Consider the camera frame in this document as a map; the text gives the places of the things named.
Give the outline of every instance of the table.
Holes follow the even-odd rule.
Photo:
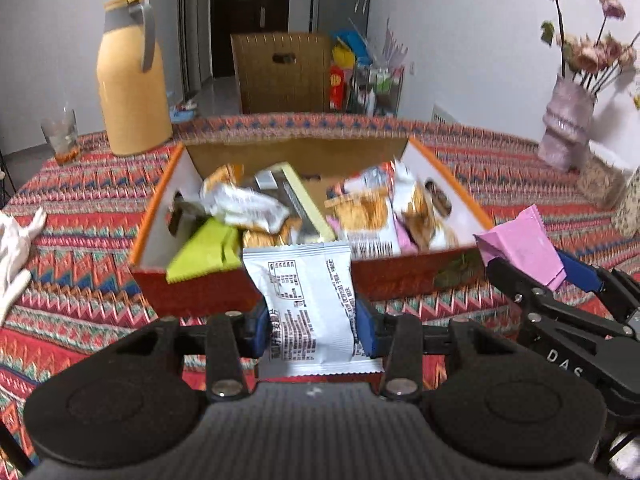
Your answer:
[[[537,160],[535,143],[516,137],[458,124],[305,114],[198,119],[176,126],[167,145],[128,158],[111,155],[104,134],[83,136],[79,162],[59,168],[50,160],[4,210],[20,224],[27,224],[39,206],[49,214],[28,262],[33,282],[0,330],[0,413],[27,454],[34,456],[21,413],[34,387],[155,318],[126,259],[146,202],[178,140],[408,135],[432,148],[496,222],[536,203],[557,247],[589,263],[640,274],[640,237],[622,238],[610,224],[612,212],[594,208],[578,193],[576,174],[548,168]],[[592,295],[572,285],[564,286],[559,296],[605,315]],[[519,323],[518,309],[487,283],[379,307],[404,309],[433,324],[468,314],[503,333],[513,333]],[[424,368],[428,386],[444,375],[439,358],[426,358]],[[202,361],[188,360],[184,379],[202,386],[201,370]],[[16,477],[3,462],[0,478]]]

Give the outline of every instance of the brown woven chair back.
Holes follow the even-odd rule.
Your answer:
[[[328,36],[235,34],[231,45],[243,114],[329,111]]]

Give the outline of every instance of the gray ribbed surface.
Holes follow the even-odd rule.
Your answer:
[[[119,470],[44,462],[28,480],[595,480],[587,465],[514,473],[448,449],[413,406],[368,384],[260,384],[249,398],[211,406],[166,455]]]

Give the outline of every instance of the thermos lid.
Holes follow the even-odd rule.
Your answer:
[[[104,10],[113,10],[119,7],[126,7],[135,2],[140,2],[142,0],[109,0],[104,4]]]

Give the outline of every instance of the yellow thermos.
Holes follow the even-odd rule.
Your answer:
[[[145,0],[104,9],[96,72],[109,145],[114,155],[146,152],[172,134],[153,10]]]

